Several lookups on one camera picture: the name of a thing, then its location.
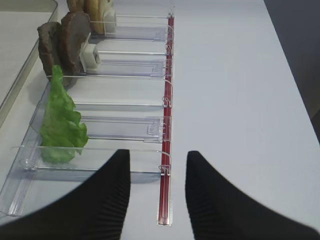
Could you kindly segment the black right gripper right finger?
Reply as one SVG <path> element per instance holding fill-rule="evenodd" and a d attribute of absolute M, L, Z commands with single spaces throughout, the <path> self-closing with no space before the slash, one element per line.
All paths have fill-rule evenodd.
<path fill-rule="evenodd" d="M 196 240 L 318 240 L 320 234 L 257 202 L 198 151 L 186 159 L 185 200 Z"/>

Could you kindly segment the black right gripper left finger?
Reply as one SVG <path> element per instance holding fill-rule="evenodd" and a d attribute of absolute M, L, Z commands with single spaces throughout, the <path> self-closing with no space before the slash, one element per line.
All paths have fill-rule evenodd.
<path fill-rule="evenodd" d="M 117 150 L 55 202 L 0 227 L 2 240 L 119 240 L 131 193 L 130 152 Z"/>

